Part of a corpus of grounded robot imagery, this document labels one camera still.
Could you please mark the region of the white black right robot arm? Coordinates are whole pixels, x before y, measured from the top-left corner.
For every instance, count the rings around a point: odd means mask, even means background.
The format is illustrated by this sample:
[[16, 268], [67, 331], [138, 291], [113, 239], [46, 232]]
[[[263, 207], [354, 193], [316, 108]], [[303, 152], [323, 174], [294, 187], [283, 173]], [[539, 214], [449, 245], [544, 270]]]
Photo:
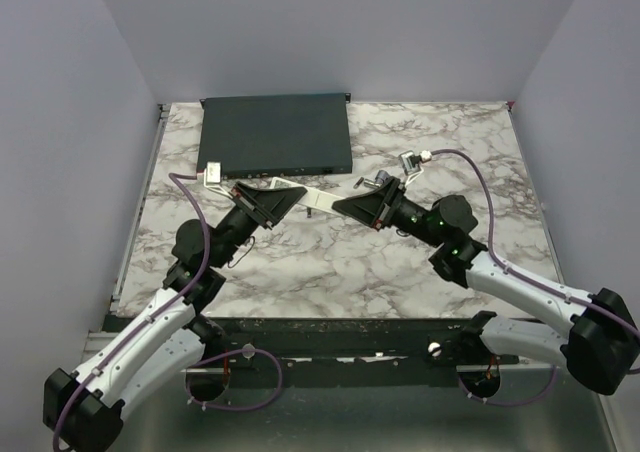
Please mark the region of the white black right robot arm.
[[523, 269], [492, 256], [473, 239], [478, 222], [461, 195], [449, 195], [426, 209], [405, 196], [395, 177], [376, 189], [333, 203], [334, 211], [372, 229], [395, 227], [435, 248], [437, 275], [463, 288], [487, 293], [535, 318], [516, 324], [490, 316], [464, 334], [460, 351], [480, 364], [496, 355], [517, 355], [565, 368], [581, 385], [613, 394], [639, 357], [639, 337], [624, 299], [604, 288], [598, 293], [526, 276]]

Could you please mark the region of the white remote control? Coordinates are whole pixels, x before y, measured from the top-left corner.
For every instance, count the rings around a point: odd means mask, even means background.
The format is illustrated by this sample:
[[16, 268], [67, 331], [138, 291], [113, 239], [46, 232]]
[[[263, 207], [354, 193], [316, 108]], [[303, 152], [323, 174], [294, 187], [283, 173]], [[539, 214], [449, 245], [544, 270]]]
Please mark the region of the white remote control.
[[339, 213], [333, 208], [333, 204], [336, 201], [342, 200], [342, 197], [338, 195], [324, 192], [320, 189], [287, 180], [282, 177], [273, 177], [271, 179], [269, 188], [304, 188], [306, 190], [306, 193], [297, 202], [298, 205], [303, 206], [307, 209], [339, 216]]

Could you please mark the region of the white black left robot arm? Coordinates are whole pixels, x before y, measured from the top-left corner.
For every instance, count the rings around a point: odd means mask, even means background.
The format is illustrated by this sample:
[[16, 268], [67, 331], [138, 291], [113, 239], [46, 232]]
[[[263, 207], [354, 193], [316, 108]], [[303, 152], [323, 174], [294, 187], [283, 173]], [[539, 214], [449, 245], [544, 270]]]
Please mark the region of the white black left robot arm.
[[177, 230], [175, 263], [144, 310], [102, 350], [72, 372], [56, 369], [44, 384], [43, 422], [56, 451], [106, 451], [144, 401], [193, 364], [214, 365], [222, 331], [203, 309], [226, 279], [219, 269], [259, 227], [277, 225], [307, 193], [303, 186], [256, 189], [236, 183], [233, 208], [215, 227], [199, 207]]

